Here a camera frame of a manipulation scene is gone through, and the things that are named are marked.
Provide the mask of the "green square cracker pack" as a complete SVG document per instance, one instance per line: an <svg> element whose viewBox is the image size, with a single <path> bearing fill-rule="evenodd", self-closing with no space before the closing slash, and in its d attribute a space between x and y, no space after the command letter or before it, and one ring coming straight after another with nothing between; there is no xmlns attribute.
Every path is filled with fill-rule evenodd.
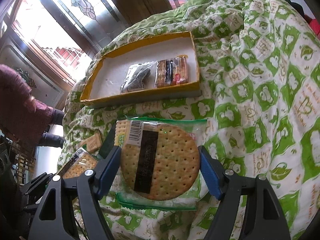
<svg viewBox="0 0 320 240"><path fill-rule="evenodd" d="M79 177L86 170L94 169L98 161L82 147L79 148L65 165L57 172L63 179Z"/></svg>

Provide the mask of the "small tan biscuit pack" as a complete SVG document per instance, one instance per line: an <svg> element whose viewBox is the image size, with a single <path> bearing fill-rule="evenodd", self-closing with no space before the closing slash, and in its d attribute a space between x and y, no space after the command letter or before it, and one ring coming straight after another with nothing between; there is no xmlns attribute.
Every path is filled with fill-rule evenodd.
<svg viewBox="0 0 320 240"><path fill-rule="evenodd" d="M78 148L83 148L88 153L94 153L95 151L99 150L102 146L102 140L100 133L94 133L91 137L81 141L78 144Z"/></svg>

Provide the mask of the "round cracker green pack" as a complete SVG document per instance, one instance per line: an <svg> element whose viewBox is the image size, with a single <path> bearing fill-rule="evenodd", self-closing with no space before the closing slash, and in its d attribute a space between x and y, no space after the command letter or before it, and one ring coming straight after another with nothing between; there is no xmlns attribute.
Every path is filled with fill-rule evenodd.
<svg viewBox="0 0 320 240"><path fill-rule="evenodd" d="M195 210L206 120L127 120L117 201L128 209Z"/></svg>

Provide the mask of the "dark cookie clear pack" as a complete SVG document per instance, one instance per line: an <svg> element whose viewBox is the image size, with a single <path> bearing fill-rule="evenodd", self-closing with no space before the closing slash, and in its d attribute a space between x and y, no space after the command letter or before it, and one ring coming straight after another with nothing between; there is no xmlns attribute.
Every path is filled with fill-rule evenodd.
<svg viewBox="0 0 320 240"><path fill-rule="evenodd" d="M144 90L146 86L146 80L151 73L152 65L152 62L131 65L128 68L124 82L120 87L120 92L124 94Z"/></svg>

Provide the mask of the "yellow square cracker pack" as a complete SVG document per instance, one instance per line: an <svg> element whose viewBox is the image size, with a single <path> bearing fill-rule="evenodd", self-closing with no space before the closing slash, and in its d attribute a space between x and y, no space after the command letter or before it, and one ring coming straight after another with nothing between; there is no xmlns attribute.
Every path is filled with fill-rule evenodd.
<svg viewBox="0 0 320 240"><path fill-rule="evenodd" d="M187 55L157 61L155 87L176 86L189 82Z"/></svg>

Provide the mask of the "yellow wafer cracker pack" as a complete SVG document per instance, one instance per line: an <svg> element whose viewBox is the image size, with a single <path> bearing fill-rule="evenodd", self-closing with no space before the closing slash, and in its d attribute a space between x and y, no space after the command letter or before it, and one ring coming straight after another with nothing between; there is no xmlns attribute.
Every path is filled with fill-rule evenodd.
<svg viewBox="0 0 320 240"><path fill-rule="evenodd" d="M128 120L118 120L116 122L116 131L115 131L115 137L114 137L114 145L122 147L127 133L127 127L129 125Z"/></svg>

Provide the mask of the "person in maroon sweater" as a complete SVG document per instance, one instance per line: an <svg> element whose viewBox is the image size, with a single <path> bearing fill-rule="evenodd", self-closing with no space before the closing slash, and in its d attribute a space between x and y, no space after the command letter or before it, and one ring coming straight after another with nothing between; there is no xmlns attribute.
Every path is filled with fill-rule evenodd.
<svg viewBox="0 0 320 240"><path fill-rule="evenodd" d="M64 112L35 99L31 91L18 72L1 65L1 132L32 147L63 148L64 137L46 129L62 125Z"/></svg>

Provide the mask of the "green white patterned quilt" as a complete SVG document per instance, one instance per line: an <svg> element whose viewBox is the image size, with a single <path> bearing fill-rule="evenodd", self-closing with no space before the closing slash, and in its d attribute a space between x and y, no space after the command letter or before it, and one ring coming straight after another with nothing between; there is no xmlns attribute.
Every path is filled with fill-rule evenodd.
<svg viewBox="0 0 320 240"><path fill-rule="evenodd" d="M299 239L319 210L319 39L284 0L187 0L118 35L94 58L143 38L190 31L201 96L91 109L69 93L63 166L77 144L128 116L206 119L203 145L241 176L264 174Z"/></svg>

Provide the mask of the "yellow cardboard tray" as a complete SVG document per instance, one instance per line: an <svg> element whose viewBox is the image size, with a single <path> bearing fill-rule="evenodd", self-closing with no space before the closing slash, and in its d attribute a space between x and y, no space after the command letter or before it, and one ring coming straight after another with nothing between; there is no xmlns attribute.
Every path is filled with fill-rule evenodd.
<svg viewBox="0 0 320 240"><path fill-rule="evenodd" d="M189 31L156 35L106 53L94 65L80 101L92 108L201 95Z"/></svg>

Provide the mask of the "stained glass door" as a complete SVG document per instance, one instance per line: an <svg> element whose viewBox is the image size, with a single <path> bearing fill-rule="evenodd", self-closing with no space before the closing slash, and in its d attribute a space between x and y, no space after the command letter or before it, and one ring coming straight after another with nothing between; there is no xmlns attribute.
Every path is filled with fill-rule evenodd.
<svg viewBox="0 0 320 240"><path fill-rule="evenodd" d="M96 50L107 46L129 26L112 0L52 1Z"/></svg>

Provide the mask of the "red cushion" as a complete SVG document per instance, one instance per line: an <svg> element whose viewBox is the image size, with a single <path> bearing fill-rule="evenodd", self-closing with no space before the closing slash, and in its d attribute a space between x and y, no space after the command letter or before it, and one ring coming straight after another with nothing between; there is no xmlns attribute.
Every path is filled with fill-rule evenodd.
<svg viewBox="0 0 320 240"><path fill-rule="evenodd" d="M313 30L313 32L316 34L316 36L320 39L320 24L319 24L319 22L314 18L310 21L309 26Z"/></svg>

